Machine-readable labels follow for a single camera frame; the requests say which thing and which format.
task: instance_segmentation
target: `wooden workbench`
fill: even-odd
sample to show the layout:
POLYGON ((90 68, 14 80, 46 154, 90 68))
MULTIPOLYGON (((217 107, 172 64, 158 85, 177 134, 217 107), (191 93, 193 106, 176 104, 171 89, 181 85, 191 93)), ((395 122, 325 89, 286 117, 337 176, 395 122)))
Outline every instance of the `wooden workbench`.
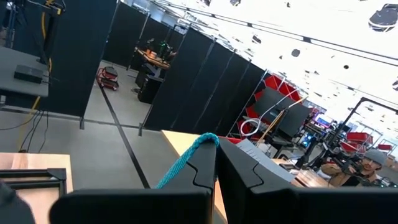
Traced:
MULTIPOLYGON (((162 134, 165 136, 167 141, 173 147, 178 157, 181 156, 199 137, 199 135, 197 134, 178 133, 174 131, 164 131, 164 130, 162 130, 162 134)), ((282 159, 273 159, 273 161, 277 164, 287 162, 282 159)), ((296 178, 293 181, 291 181, 291 184, 296 187, 328 186, 327 181, 323 180, 319 175, 314 173, 314 171, 310 170, 301 170, 300 173, 296 176, 296 178)), ((218 180, 216 181, 215 184, 215 205, 217 208, 217 212, 220 213, 220 215, 223 217, 224 222, 226 223, 226 212, 218 180)))
MULTIPOLYGON (((73 190, 69 155, 0 153, 0 169, 48 168, 66 168, 67 192, 71 192, 73 190)), ((59 198, 59 189, 18 190, 17 193, 30 205, 36 224, 50 223, 49 211, 52 204, 59 198)))
POLYGON ((169 69, 170 64, 162 62, 160 58, 151 58, 149 57, 143 50, 136 48, 136 51, 144 57, 149 63, 161 68, 161 69, 169 69))

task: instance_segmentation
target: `gray table surface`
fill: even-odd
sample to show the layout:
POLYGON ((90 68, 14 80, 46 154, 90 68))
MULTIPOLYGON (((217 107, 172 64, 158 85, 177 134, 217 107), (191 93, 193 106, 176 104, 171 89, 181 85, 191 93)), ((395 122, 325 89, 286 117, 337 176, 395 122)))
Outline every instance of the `gray table surface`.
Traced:
MULTIPOLYGON (((45 74, 48 76, 47 66, 39 63, 37 59, 39 58, 33 55, 0 47, 0 90, 47 97, 49 95, 49 85, 47 83, 38 84, 14 78, 17 65, 45 70, 45 74)), ((43 81, 47 82, 48 77, 43 77, 43 81)))

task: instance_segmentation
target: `blue rope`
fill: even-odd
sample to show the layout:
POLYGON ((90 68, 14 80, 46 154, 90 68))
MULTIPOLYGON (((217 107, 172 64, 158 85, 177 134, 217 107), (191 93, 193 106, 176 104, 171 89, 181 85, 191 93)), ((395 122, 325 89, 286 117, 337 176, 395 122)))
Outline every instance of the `blue rope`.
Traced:
POLYGON ((179 172, 182 170, 189 160, 189 158, 192 157, 193 153, 199 148, 199 146, 208 140, 212 140, 215 144, 216 147, 220 145, 220 140, 218 139, 218 136, 212 133, 205 133, 199 136, 197 138, 191 147, 189 147, 188 150, 186 150, 182 156, 177 159, 177 161, 174 162, 174 164, 171 166, 169 171, 164 175, 163 179, 160 180, 160 182, 157 184, 156 188, 161 189, 164 185, 166 185, 171 179, 173 179, 179 172))

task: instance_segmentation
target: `concrete floor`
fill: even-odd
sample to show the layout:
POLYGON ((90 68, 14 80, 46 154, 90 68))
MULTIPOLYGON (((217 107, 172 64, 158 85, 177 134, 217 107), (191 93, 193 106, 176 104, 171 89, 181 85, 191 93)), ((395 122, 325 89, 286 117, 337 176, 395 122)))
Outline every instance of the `concrete floor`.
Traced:
MULTIPOLYGON (((100 67, 107 66, 102 62, 100 67)), ((119 90, 105 90, 121 124, 138 126, 143 122, 150 105, 141 103, 130 91, 135 86, 136 72, 114 65, 119 74, 119 90)), ((11 127, 25 121, 25 114, 0 111, 0 127, 11 127)), ((114 124, 114 119, 95 83, 91 92, 85 119, 109 124, 85 122, 79 129, 77 120, 49 118, 46 143, 40 153, 69 154, 72 163, 73 188, 76 189, 141 189, 142 182, 126 150, 126 146, 114 124)), ((32 138, 30 152, 36 153, 44 140, 46 118, 40 121, 32 138)), ((29 131, 32 122, 27 126, 29 131)), ((139 164, 151 187, 155 186, 177 159, 160 132, 143 131, 138 136, 136 128, 123 128, 139 164)), ((17 152, 19 129, 2 131, 1 152, 17 152)))

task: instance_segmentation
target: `person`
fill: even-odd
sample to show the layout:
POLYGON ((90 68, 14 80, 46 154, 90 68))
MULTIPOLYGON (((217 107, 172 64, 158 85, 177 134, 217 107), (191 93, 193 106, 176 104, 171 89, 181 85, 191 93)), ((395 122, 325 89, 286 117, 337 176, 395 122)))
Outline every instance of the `person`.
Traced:
MULTIPOLYGON (((358 163, 363 167, 361 175, 369 182, 377 179, 376 171, 380 170, 387 160, 387 155, 377 149, 368 150, 363 159, 358 163)), ((341 170, 336 164, 323 164, 321 171, 331 176, 329 183, 335 187, 349 187, 349 186, 362 186, 355 175, 356 170, 354 167, 349 166, 347 170, 341 170)))

